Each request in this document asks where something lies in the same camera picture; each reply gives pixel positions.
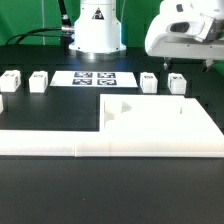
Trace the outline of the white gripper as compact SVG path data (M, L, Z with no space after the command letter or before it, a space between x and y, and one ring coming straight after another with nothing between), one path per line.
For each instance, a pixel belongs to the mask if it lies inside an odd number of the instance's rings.
M148 29L145 51L165 57L165 70L172 68L171 58L189 58L205 59L202 71L208 72L216 60L224 60L224 40L218 39L221 27L220 21L207 16L158 15Z

